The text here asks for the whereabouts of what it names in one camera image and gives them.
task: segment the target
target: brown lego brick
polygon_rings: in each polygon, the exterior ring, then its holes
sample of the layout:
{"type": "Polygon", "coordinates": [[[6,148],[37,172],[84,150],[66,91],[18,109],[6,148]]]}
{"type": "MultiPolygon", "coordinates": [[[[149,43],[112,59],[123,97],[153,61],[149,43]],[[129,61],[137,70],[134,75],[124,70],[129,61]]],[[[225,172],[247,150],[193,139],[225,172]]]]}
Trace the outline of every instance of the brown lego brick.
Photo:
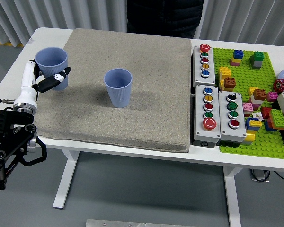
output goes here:
{"type": "Polygon", "coordinates": [[[266,99],[266,92],[263,89],[255,89],[253,94],[254,94],[255,100],[265,101],[266,99]]]}
{"type": "Polygon", "coordinates": [[[235,88],[235,86],[236,86],[236,79],[234,77],[225,78],[225,80],[224,80],[224,87],[225,88],[235,88]]]}

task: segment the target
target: gray floor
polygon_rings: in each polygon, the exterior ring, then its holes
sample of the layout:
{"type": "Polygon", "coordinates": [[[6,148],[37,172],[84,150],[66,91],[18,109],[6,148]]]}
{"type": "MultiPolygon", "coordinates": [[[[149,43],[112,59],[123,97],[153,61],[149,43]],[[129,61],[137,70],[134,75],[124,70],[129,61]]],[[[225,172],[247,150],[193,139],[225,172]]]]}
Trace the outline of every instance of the gray floor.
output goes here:
{"type": "MultiPolygon", "coordinates": [[[[0,46],[0,81],[20,51],[0,46]]],[[[26,159],[39,155],[37,149],[26,159]]],[[[0,191],[0,227],[84,227],[87,219],[229,225],[221,166],[81,153],[65,207],[57,210],[65,163],[61,151],[48,149],[45,162],[19,164],[0,191]]],[[[243,227],[284,227],[284,181],[275,173],[270,181],[251,181],[248,170],[237,174],[243,227]]]]}

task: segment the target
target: table frame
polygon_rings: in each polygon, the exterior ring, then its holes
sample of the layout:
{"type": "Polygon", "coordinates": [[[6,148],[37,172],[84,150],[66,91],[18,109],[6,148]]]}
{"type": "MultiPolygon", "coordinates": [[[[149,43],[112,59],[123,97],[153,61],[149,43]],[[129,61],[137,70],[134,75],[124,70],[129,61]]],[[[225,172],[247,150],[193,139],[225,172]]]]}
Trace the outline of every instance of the table frame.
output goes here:
{"type": "MultiPolygon", "coordinates": [[[[57,46],[63,48],[71,33],[72,30],[69,29],[37,29],[32,35],[31,39],[25,45],[23,51],[15,60],[5,78],[2,80],[0,84],[0,99],[16,99],[20,95],[21,80],[25,63],[28,60],[34,59],[36,53],[45,47],[57,46]],[[6,96],[7,88],[9,90],[9,96],[6,96]]],[[[281,59],[284,58],[284,47],[281,46],[195,39],[191,39],[191,43],[192,51],[193,46],[206,43],[212,47],[268,52],[271,63],[274,67],[275,74],[278,75],[284,69],[284,61],[281,61],[281,59]]],[[[0,104],[0,109],[4,109],[5,107],[6,105],[0,104]]],[[[71,179],[80,152],[92,152],[223,166],[229,221],[231,227],[241,226],[235,186],[235,175],[243,168],[265,169],[284,172],[284,159],[221,153],[217,146],[214,148],[203,148],[191,145],[188,153],[169,153],[137,148],[118,147],[113,145],[85,143],[72,140],[53,140],[43,138],[41,136],[40,139],[47,145],[48,148],[61,149],[67,157],[65,170],[63,172],[59,189],[53,203],[53,207],[58,209],[63,209],[64,207],[68,189],[71,184],[71,179]]]]}

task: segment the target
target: cup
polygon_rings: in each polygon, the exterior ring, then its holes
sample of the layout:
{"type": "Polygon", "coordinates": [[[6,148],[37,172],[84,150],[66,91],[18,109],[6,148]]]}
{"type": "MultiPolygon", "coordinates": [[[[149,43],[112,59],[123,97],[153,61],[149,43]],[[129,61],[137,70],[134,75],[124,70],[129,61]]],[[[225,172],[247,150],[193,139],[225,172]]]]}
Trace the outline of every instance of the cup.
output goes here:
{"type": "MultiPolygon", "coordinates": [[[[48,47],[40,50],[35,61],[38,64],[45,78],[61,72],[67,67],[67,52],[59,47],[48,47]]],[[[54,87],[53,90],[64,90],[68,85],[68,76],[64,78],[61,84],[54,87]]]]}
{"type": "Polygon", "coordinates": [[[115,107],[124,108],[129,104],[132,82],[132,74],[125,69],[112,69],[105,74],[104,83],[115,107]]]}

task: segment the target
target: dark jacket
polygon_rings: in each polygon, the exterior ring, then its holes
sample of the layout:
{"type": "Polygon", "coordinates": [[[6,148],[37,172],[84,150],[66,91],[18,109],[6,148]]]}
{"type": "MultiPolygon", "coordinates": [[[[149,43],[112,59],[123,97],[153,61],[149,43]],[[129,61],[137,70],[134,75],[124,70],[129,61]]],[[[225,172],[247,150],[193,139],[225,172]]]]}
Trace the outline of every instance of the dark jacket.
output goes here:
{"type": "Polygon", "coordinates": [[[204,0],[127,0],[128,24],[140,33],[170,35],[194,30],[204,0]]]}

